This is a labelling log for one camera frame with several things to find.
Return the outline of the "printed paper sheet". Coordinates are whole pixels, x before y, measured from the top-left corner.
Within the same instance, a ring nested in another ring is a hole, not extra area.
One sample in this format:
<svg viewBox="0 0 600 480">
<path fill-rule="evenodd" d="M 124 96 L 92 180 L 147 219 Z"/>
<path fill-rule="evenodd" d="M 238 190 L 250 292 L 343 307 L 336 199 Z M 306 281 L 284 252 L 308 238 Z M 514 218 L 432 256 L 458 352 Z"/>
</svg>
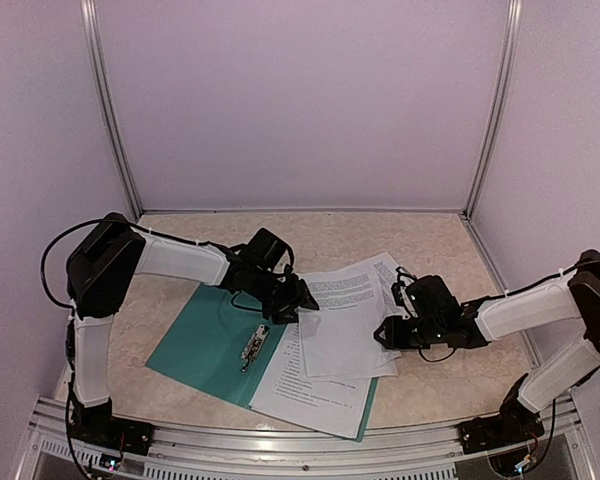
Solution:
<svg viewBox="0 0 600 480">
<path fill-rule="evenodd" d="M 356 263 L 355 266 L 357 268 L 373 270 L 375 272 L 380 285 L 380 302 L 385 317 L 404 315 L 406 313 L 404 307 L 396 304 L 391 290 L 391 287 L 397 281 L 398 268 L 400 265 L 388 252 L 383 252 L 362 260 Z"/>
<path fill-rule="evenodd" d="M 317 311 L 299 316 L 305 372 L 315 380 L 373 378 L 397 373 L 390 352 L 374 339 L 385 316 L 377 273 L 370 267 L 310 273 L 309 291 Z"/>
</svg>

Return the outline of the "paper sheets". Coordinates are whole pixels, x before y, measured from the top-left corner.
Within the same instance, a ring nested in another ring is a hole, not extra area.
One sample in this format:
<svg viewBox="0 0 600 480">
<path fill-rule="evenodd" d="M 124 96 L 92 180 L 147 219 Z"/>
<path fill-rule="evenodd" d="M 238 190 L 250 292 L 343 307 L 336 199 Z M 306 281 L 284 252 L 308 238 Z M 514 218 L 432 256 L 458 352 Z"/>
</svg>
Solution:
<svg viewBox="0 0 600 480">
<path fill-rule="evenodd" d="M 298 326 L 292 324 L 284 330 L 249 408 L 296 426 L 360 442 L 377 381 L 308 381 L 300 378 L 301 367 Z"/>
</svg>

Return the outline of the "dark teal folder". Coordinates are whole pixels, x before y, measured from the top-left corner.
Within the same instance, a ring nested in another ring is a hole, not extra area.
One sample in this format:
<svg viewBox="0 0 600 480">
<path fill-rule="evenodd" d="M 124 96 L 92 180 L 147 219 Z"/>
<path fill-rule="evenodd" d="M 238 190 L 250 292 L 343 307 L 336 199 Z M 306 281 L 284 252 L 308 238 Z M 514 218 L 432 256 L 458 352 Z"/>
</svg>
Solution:
<svg viewBox="0 0 600 480">
<path fill-rule="evenodd" d="M 212 397 L 248 410 L 261 377 L 284 330 L 273 325 L 257 360 L 245 373 L 240 358 L 245 344 L 264 319 L 231 303 L 229 293 L 200 286 L 150 355 L 151 370 Z"/>
</svg>

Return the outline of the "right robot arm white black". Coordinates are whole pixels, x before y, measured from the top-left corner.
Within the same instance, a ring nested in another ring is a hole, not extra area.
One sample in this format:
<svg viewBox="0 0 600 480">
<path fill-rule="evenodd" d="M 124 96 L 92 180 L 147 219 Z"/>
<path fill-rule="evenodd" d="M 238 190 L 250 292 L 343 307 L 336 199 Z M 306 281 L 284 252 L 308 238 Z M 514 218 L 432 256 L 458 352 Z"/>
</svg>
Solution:
<svg viewBox="0 0 600 480">
<path fill-rule="evenodd" d="M 584 251 L 565 269 L 514 291 L 459 302 L 438 275 L 412 279 L 399 272 L 392 286 L 403 312 L 386 317 L 374 339 L 387 350 L 454 351 L 483 348 L 504 337 L 566 320 L 578 338 L 509 391 L 491 426 L 503 444 L 515 442 L 558 396 L 600 368 L 600 252 Z"/>
</svg>

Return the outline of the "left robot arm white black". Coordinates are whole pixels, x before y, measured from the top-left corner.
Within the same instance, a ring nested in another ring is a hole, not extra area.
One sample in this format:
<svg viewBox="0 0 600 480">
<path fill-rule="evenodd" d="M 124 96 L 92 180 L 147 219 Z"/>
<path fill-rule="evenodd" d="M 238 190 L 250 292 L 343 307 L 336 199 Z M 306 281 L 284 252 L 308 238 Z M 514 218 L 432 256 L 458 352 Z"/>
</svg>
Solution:
<svg viewBox="0 0 600 480">
<path fill-rule="evenodd" d="M 292 263 L 281 272 L 275 270 L 282 257 L 294 253 L 265 228 L 247 243 L 225 246 L 151 231 L 116 212 L 90 227 L 66 262 L 73 334 L 69 427 L 76 438 L 107 445 L 128 430 L 152 429 L 144 422 L 115 417 L 107 385 L 111 326 L 134 276 L 192 280 L 232 294 L 246 293 L 260 302 L 263 318 L 275 324 L 295 323 L 299 310 L 319 308 Z"/>
</svg>

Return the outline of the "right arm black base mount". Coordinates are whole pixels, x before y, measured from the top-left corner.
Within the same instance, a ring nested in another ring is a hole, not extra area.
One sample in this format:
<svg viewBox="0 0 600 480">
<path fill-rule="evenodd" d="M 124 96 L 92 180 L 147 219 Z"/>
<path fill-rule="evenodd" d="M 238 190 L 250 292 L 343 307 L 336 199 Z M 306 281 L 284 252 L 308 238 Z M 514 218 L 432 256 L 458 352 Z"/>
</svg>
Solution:
<svg viewBox="0 0 600 480">
<path fill-rule="evenodd" d="M 476 417 L 458 425 L 464 454 L 506 447 L 545 433 L 540 414 L 532 412 L 518 400 L 520 387 L 527 377 L 524 374 L 514 383 L 497 414 Z"/>
</svg>

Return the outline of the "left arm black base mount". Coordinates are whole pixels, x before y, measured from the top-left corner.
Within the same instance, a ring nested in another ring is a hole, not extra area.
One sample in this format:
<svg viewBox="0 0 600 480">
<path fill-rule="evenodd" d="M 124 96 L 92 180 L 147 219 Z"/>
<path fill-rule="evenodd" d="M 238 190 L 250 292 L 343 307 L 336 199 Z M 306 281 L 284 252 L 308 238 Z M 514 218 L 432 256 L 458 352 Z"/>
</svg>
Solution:
<svg viewBox="0 0 600 480">
<path fill-rule="evenodd" d="M 116 417 L 112 401 L 95 407 L 84 406 L 70 382 L 67 410 L 68 434 L 87 444 L 122 453 L 147 456 L 152 444 L 155 426 L 148 422 Z"/>
</svg>

